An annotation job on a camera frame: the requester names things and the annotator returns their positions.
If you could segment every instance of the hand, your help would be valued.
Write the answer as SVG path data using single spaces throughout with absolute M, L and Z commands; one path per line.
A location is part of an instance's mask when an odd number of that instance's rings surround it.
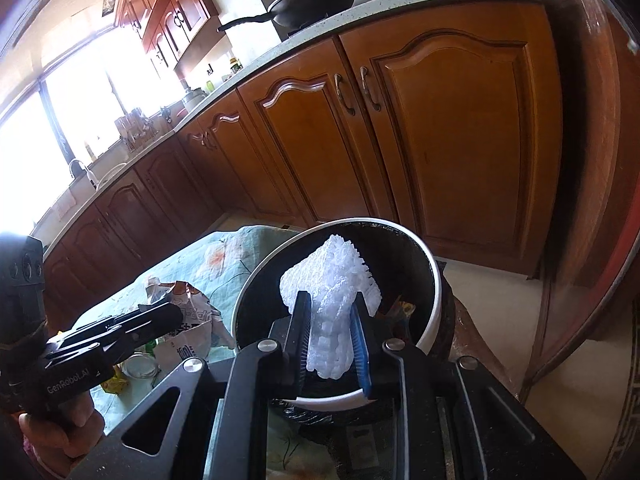
M 20 415 L 19 423 L 40 460 L 58 475 L 66 477 L 102 438 L 104 419 L 95 410 L 89 392 L 65 402 L 60 409 L 75 425 L 68 433 L 49 420 L 27 413 Z

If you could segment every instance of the speckled white countertop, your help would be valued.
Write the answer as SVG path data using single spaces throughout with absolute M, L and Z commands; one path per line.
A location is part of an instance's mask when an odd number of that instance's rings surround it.
M 356 7 L 351 7 L 351 9 L 345 10 L 340 14 L 336 14 L 335 16 L 331 16 L 321 22 L 317 22 L 310 27 L 305 28 L 299 33 L 293 35 L 288 40 L 283 41 L 281 44 L 273 47 L 268 52 L 265 52 L 258 59 L 249 63 L 248 66 L 245 66 L 240 72 L 235 74 L 231 79 L 224 82 L 220 85 L 216 90 L 214 90 L 211 94 L 209 94 L 206 98 L 204 98 L 198 105 L 183 119 L 176 125 L 176 127 L 165 134 L 162 137 L 157 138 L 153 143 L 145 147 L 140 152 L 136 153 L 132 158 L 127 161 L 127 165 L 122 168 L 112 179 L 110 179 L 110 183 L 96 191 L 94 195 L 76 212 L 73 218 L 65 225 L 60 234 L 55 238 L 55 240 L 50 243 L 47 252 L 45 253 L 45 258 L 49 256 L 52 249 L 55 245 L 62 239 L 62 237 L 66 234 L 66 231 L 69 229 L 71 225 L 79 218 L 79 216 L 87 210 L 87 208 L 94 202 L 94 200 L 101 195 L 101 193 L 106 190 L 110 184 L 115 182 L 122 174 L 126 171 L 129 171 L 130 167 L 134 165 L 137 161 L 140 160 L 143 156 L 145 156 L 148 152 L 154 149 L 156 146 L 165 142 L 165 140 L 169 139 L 171 136 L 175 135 L 182 127 L 184 127 L 187 123 L 189 123 L 197 114 L 207 108 L 212 102 L 217 100 L 219 97 L 223 96 L 225 93 L 229 92 L 231 89 L 238 86 L 242 81 L 248 79 L 253 74 L 260 71 L 266 65 L 272 63 L 289 54 L 293 50 L 296 50 L 307 43 L 310 43 L 313 40 L 317 40 L 318 38 L 322 38 L 323 36 L 328 36 L 330 34 L 335 34 L 345 28 L 353 27 L 358 24 L 358 22 L 370 20 L 372 18 L 378 18 L 385 14 L 392 14 L 394 12 L 399 12 L 400 10 L 405 10 L 409 7 L 418 7 L 418 6 L 428 6 L 428 5 L 441 5 L 445 3 L 444 0 L 371 0 L 370 2 L 366 2 L 360 4 Z

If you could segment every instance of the metal screw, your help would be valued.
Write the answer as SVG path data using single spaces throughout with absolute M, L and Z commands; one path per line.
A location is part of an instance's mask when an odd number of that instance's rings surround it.
M 475 370 L 478 368 L 478 359 L 471 357 L 470 355 L 463 355 L 458 360 L 458 363 L 460 364 L 460 367 L 465 370 Z
M 278 347 L 273 339 L 263 339 L 258 343 L 258 350 L 260 352 L 273 352 Z
M 187 359 L 184 362 L 184 364 L 182 365 L 182 368 L 184 368 L 189 373 L 199 372 L 200 369 L 202 368 L 202 361 L 197 357 L 192 357 L 191 359 Z
M 392 352 L 398 352 L 404 348 L 404 341 L 397 337 L 393 337 L 385 341 L 385 347 L 387 350 L 391 350 Z

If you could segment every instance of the window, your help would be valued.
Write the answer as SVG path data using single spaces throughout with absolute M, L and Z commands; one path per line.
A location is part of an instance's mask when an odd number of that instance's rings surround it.
M 120 139 L 114 121 L 125 111 L 139 107 L 151 116 L 184 96 L 175 74 L 158 77 L 130 28 L 116 28 L 92 41 L 46 83 L 62 132 L 87 165 Z
M 71 180 L 36 92 L 0 126 L 0 232 L 29 234 Z

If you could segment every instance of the black frying pan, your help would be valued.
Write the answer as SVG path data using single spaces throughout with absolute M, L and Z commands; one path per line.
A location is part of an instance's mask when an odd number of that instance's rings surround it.
M 354 0 L 275 0 L 267 12 L 231 20 L 218 28 L 223 32 L 241 23 L 263 23 L 273 20 L 287 28 L 301 28 L 349 9 Z

